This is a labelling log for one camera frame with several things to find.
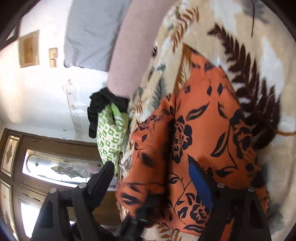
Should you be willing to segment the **wooden door with stained glass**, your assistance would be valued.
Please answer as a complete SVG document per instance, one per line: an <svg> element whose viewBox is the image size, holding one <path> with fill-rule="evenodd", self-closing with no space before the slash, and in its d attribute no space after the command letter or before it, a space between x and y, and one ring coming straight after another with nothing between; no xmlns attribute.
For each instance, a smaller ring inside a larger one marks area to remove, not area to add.
<svg viewBox="0 0 296 241"><path fill-rule="evenodd" d="M1 135L1 220L15 240L30 240L50 189L90 180L103 163L95 144L5 128Z"/></svg>

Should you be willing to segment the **grey pillow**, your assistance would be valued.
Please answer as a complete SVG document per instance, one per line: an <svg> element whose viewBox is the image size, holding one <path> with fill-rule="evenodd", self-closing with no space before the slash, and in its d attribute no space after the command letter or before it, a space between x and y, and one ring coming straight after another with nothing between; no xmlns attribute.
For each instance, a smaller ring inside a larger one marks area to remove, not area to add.
<svg viewBox="0 0 296 241"><path fill-rule="evenodd" d="M73 1L67 20L64 66L109 71L131 1Z"/></svg>

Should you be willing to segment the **pink quilted bolster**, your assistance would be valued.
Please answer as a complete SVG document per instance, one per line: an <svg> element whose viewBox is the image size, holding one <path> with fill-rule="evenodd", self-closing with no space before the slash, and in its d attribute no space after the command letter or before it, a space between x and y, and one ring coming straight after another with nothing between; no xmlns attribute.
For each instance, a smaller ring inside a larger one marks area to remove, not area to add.
<svg viewBox="0 0 296 241"><path fill-rule="evenodd" d="M148 68L163 18L175 1L132 1L115 43L107 87L131 98Z"/></svg>

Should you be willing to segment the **green white patterned pillow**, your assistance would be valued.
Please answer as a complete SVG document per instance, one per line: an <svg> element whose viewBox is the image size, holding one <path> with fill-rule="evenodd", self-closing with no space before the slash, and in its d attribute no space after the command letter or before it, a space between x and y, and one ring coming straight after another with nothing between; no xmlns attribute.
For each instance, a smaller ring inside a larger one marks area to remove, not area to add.
<svg viewBox="0 0 296 241"><path fill-rule="evenodd" d="M108 104L98 114L96 140L103 163L114 164L115 174L119 173L119 157L126 141L129 124L128 113L120 112L114 104Z"/></svg>

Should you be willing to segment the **beige wall switch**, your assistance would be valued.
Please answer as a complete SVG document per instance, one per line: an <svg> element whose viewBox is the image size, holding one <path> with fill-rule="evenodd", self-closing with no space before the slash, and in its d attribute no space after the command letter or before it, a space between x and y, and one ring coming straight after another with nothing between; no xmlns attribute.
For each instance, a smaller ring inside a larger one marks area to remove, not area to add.
<svg viewBox="0 0 296 241"><path fill-rule="evenodd" d="M49 63L51 68L56 67L56 59L58 58L58 49L50 48L49 49Z"/></svg>

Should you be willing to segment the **framed wall picture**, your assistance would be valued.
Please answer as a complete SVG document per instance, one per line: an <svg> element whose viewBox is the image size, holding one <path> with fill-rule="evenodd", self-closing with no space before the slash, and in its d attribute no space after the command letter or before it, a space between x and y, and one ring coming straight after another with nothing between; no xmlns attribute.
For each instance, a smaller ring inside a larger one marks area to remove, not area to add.
<svg viewBox="0 0 296 241"><path fill-rule="evenodd" d="M18 39L20 68L39 65L39 30Z"/></svg>

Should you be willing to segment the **beige leaf pattern blanket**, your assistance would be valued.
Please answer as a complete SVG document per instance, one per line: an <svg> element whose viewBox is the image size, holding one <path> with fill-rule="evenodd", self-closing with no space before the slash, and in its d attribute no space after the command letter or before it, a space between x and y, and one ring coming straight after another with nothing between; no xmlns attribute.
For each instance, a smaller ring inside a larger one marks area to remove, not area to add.
<svg viewBox="0 0 296 241"><path fill-rule="evenodd" d="M135 129L189 80L190 49L222 68L230 81L266 185L271 238L284 240L295 226L295 40L261 1L177 1L169 9L130 103L121 184L132 167ZM144 240L200 236L154 221L142 233Z"/></svg>

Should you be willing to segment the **orange black floral blouse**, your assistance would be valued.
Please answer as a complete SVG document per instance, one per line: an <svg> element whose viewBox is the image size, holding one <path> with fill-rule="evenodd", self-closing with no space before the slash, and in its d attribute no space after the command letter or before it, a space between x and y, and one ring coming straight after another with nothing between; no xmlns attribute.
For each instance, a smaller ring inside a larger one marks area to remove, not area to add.
<svg viewBox="0 0 296 241"><path fill-rule="evenodd" d="M189 80L161 100L132 134L129 175L117 200L137 217L148 216L171 229L200 236L211 208L201 200L194 164L232 189L254 188L263 210L268 194L251 131L223 69L190 49Z"/></svg>

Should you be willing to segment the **black garment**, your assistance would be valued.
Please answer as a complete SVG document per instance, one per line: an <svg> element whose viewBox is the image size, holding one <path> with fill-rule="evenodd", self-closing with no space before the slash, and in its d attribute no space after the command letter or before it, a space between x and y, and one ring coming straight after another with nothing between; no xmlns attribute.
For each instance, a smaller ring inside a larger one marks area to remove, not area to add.
<svg viewBox="0 0 296 241"><path fill-rule="evenodd" d="M87 116L89 120L89 137L96 138L98 114L101 113L105 107L114 103L120 112L127 112L129 98L115 96L110 90L105 87L99 92L95 92L90 96L90 106L87 108Z"/></svg>

